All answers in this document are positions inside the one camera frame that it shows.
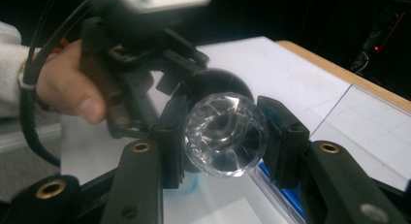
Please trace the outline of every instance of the human hand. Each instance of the human hand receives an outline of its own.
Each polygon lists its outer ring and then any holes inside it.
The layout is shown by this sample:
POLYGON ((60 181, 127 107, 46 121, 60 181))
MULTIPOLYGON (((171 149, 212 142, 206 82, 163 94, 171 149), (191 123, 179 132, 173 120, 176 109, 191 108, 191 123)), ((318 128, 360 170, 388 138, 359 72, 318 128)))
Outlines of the human hand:
POLYGON ((52 55, 40 73, 37 96, 59 112, 98 124, 106 118, 106 102, 97 86, 79 70, 80 58, 81 41, 52 55))

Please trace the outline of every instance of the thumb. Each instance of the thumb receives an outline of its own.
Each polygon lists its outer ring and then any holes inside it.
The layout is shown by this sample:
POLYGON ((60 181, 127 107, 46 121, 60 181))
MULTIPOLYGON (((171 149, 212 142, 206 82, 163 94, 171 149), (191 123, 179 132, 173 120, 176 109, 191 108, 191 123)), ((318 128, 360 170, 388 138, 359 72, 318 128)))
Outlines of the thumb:
POLYGON ((69 78, 57 85, 57 89, 87 122, 98 124, 106 117, 106 103, 102 94, 82 72, 74 71, 69 78))

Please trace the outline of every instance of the black cable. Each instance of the black cable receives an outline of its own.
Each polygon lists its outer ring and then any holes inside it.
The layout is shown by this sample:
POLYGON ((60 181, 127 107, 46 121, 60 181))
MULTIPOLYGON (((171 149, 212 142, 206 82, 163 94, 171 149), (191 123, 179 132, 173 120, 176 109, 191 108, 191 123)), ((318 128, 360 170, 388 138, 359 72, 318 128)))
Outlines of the black cable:
POLYGON ((48 13, 51 9, 51 7, 54 5, 55 0, 47 0, 46 6, 43 9, 42 14, 40 15, 39 22, 37 23, 36 30, 34 31, 33 39, 30 44, 30 49, 28 51, 28 57, 27 60, 31 61, 33 60, 33 55, 34 55, 34 50, 36 48, 36 45, 38 44, 39 38, 40 38, 40 33, 43 30, 43 26, 46 23, 48 13))
POLYGON ((82 2, 73 13, 57 28, 33 61, 27 60, 20 91, 20 124, 29 147, 50 164, 59 167, 60 160, 49 153, 39 140, 34 120, 35 85, 48 56, 60 40, 87 14, 89 0, 82 2))

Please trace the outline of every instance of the clear crystal doorknob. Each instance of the clear crystal doorknob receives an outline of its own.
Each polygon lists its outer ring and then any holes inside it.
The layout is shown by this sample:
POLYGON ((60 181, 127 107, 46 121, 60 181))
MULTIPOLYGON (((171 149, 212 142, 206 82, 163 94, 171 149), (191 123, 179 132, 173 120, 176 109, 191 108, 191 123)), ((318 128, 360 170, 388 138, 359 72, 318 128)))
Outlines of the clear crystal doorknob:
POLYGON ((259 108, 244 96, 212 94, 188 113, 183 145, 191 162, 212 176, 241 176, 266 151, 267 123, 259 108))

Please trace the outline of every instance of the screw hole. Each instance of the screw hole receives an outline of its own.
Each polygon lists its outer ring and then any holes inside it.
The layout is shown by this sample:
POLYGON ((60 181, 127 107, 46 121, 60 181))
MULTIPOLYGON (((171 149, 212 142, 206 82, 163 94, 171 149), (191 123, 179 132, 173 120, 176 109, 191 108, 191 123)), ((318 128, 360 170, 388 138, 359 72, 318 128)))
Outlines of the screw hole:
POLYGON ((142 152, 146 152, 150 149, 150 145, 149 144, 135 144, 132 147, 132 150, 136 153, 142 153, 142 152))
POLYGON ((49 199, 59 195, 66 188, 66 182, 61 179, 56 179, 43 184, 36 192, 38 199, 49 199))
POLYGON ((321 144, 321 149, 326 151, 327 153, 338 153, 339 148, 333 144, 321 144))

